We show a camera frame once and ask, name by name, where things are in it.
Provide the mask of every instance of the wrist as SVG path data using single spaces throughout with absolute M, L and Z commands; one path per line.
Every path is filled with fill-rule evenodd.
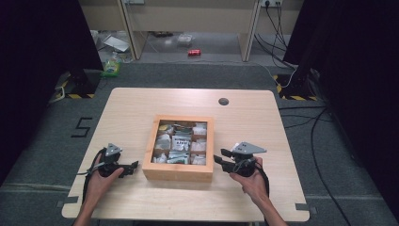
M 80 208 L 80 211 L 92 214 L 94 212 L 94 209 L 96 208 L 96 205 L 97 202 L 85 200 Z

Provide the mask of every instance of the wooden table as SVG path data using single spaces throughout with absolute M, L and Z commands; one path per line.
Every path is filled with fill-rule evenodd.
M 220 98 L 229 99 L 220 105 Z M 121 147 L 120 164 L 142 162 L 156 114 L 211 116 L 215 119 L 215 154 L 246 141 L 267 149 L 256 154 L 270 180 L 270 199 L 286 221 L 306 221 L 309 211 L 274 94 L 239 89 L 114 89 L 105 106 L 79 171 L 86 171 L 95 154 L 109 142 Z M 66 203 L 65 218 L 75 218 L 82 201 L 84 176 L 76 176 Z M 212 183 L 148 181 L 141 167 L 118 179 L 99 203 L 94 218 L 263 221 L 263 215 L 241 185 L 214 166 Z

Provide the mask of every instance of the red object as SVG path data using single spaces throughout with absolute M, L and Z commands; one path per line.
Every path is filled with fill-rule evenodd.
M 200 49 L 196 49 L 196 50 L 189 50 L 188 51 L 188 56 L 200 56 Z

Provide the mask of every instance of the snack package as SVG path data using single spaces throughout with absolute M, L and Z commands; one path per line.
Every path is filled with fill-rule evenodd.
M 113 53 L 112 57 L 105 62 L 102 77 L 116 77 L 120 73 L 120 58 L 117 53 Z

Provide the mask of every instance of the wooden box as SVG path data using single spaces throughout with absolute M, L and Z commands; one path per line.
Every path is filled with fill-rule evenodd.
M 206 132 L 202 131 L 202 135 L 191 136 L 191 142 L 195 143 L 192 143 L 192 146 L 190 146 L 190 150 L 188 152 L 190 154 L 190 158 L 193 156 L 200 156 L 202 163 L 205 161 L 205 165 L 192 165 L 191 161 L 188 163 L 188 165 L 154 162 L 156 161 L 154 158 L 158 157 L 159 160 L 159 156 L 162 155 L 162 153 L 165 156 L 168 156 L 170 154 L 170 150 L 173 151 L 173 141 L 171 141 L 171 146 L 169 149 L 165 147 L 160 149 L 158 145 L 155 146 L 155 141 L 162 134 L 168 134 L 169 137 L 172 137 L 176 133 L 176 130 L 170 133 L 163 131 L 163 129 L 169 125 L 174 125 L 175 128 L 198 128 L 196 126 L 197 122 L 206 123 Z M 204 139 L 206 140 L 206 144 L 202 143 L 202 147 L 205 145 L 205 151 L 191 150 L 191 148 L 194 149 L 194 144 L 199 144 L 200 142 L 203 142 Z M 155 116 L 142 169 L 148 180 L 212 182 L 212 176 L 214 172 L 214 119 L 211 117 L 195 116 Z

